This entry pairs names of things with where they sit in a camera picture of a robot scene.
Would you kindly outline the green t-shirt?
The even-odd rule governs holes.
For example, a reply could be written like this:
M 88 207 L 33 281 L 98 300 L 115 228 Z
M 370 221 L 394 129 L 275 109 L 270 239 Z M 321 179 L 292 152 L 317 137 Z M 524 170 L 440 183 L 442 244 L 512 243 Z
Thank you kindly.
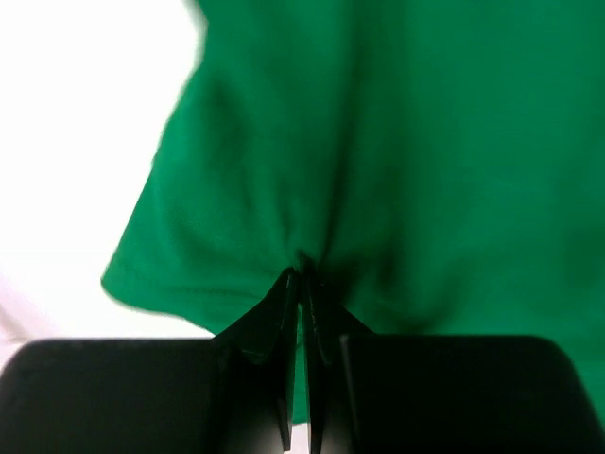
M 212 333 L 313 267 L 380 333 L 532 334 L 604 409 L 604 5 L 200 1 L 101 284 Z

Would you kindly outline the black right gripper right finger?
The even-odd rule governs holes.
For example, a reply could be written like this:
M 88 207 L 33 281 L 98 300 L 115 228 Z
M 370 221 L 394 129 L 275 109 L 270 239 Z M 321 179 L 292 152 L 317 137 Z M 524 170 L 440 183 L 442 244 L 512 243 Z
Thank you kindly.
M 378 335 L 317 275 L 302 309 L 313 453 L 600 453 L 571 360 L 533 336 Z

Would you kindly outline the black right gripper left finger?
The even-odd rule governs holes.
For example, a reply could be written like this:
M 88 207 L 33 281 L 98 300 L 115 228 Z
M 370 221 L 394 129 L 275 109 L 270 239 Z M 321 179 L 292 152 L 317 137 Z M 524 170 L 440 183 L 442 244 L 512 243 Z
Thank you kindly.
M 211 339 L 38 340 L 1 375 L 5 453 L 284 453 L 298 275 Z

